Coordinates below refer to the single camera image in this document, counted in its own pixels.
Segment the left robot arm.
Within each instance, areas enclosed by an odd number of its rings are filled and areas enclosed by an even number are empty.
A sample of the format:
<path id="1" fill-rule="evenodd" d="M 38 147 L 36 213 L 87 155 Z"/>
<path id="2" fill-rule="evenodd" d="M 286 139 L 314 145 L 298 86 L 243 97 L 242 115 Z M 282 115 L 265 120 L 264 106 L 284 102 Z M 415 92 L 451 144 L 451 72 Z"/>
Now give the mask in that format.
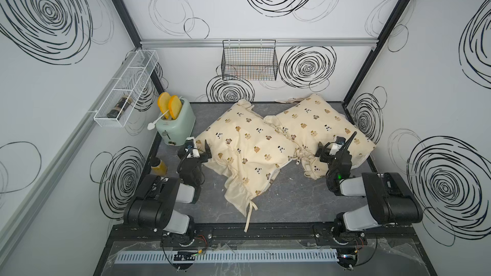
<path id="1" fill-rule="evenodd" d="M 176 203 L 195 204 L 205 181 L 202 164 L 212 158 L 206 141 L 188 137 L 178 151 L 177 178 L 146 175 L 124 210 L 124 224 L 161 229 L 164 233 L 193 241 L 194 219 L 176 211 Z"/>

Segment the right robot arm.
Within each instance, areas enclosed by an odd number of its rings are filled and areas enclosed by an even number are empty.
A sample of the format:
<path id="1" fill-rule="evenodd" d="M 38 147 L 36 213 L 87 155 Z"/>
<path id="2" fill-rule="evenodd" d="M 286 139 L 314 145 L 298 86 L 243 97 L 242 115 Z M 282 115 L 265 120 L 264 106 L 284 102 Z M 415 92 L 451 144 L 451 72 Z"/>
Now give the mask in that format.
<path id="1" fill-rule="evenodd" d="M 360 237 L 367 229 L 388 224 L 411 225 L 423 220 L 423 208 L 414 194 L 396 172 L 364 172 L 352 177 L 352 155 L 348 139 L 337 137 L 333 143 L 318 143 L 315 157 L 327 164 L 326 185 L 337 196 L 362 197 L 367 204 L 350 212 L 337 214 L 333 221 L 332 236 L 339 244 L 347 244 Z"/>

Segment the cream bear-print pillow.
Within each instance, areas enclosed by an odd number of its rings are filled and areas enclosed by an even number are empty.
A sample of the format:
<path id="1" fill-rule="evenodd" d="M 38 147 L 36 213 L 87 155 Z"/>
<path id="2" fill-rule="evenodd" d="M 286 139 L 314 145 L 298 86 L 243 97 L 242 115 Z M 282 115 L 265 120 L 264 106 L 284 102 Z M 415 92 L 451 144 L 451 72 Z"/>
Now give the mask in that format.
<path id="1" fill-rule="evenodd" d="M 356 134 L 349 146 L 353 169 L 358 168 L 376 147 L 362 131 L 317 94 L 277 115 L 264 117 L 264 121 L 298 145 L 297 156 L 304 175 L 313 180 L 323 178 L 328 171 L 328 165 L 315 157 L 319 143 L 334 143 L 338 137 L 349 139 Z"/>
<path id="2" fill-rule="evenodd" d="M 276 127 L 253 111 L 253 105 L 240 100 L 231 106 L 197 138 L 203 151 L 209 148 L 206 167 L 225 176 L 225 199 L 246 218 L 257 210 L 254 198 L 265 193 L 281 169 L 297 158 L 298 146 Z"/>

